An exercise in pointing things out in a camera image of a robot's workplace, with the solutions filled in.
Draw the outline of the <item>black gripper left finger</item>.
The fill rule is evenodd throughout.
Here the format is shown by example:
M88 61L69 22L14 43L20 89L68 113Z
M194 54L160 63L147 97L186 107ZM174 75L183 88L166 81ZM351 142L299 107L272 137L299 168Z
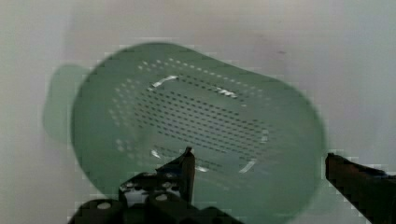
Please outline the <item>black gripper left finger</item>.
M153 173L140 173L119 186L119 198L81 205L67 224L243 224L209 206L191 204L195 157L192 148Z

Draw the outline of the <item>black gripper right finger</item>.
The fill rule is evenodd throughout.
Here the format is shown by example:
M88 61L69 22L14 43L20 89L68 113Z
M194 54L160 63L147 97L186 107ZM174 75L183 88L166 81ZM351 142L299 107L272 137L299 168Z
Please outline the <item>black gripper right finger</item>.
M326 179L371 223L395 224L395 176L329 153Z

